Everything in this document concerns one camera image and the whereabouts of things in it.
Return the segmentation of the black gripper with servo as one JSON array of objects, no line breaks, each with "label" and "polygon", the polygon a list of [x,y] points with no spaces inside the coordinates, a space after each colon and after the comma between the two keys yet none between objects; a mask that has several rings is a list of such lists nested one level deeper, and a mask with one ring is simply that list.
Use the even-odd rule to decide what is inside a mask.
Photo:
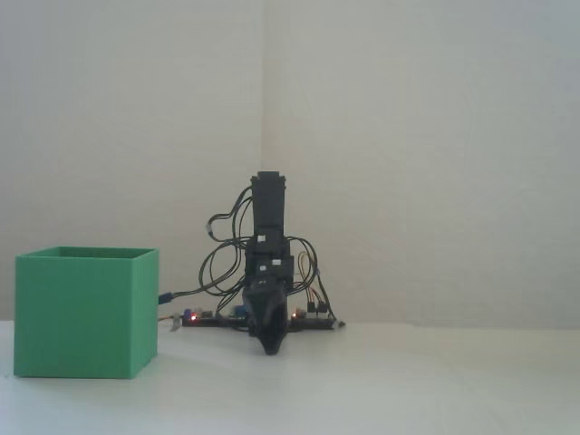
[{"label": "black gripper with servo", "polygon": [[275,355],[287,332],[287,295],[283,287],[276,290],[273,286],[250,286],[262,281],[280,282],[289,291],[295,282],[295,258],[246,256],[243,299],[248,330],[266,355]]}]

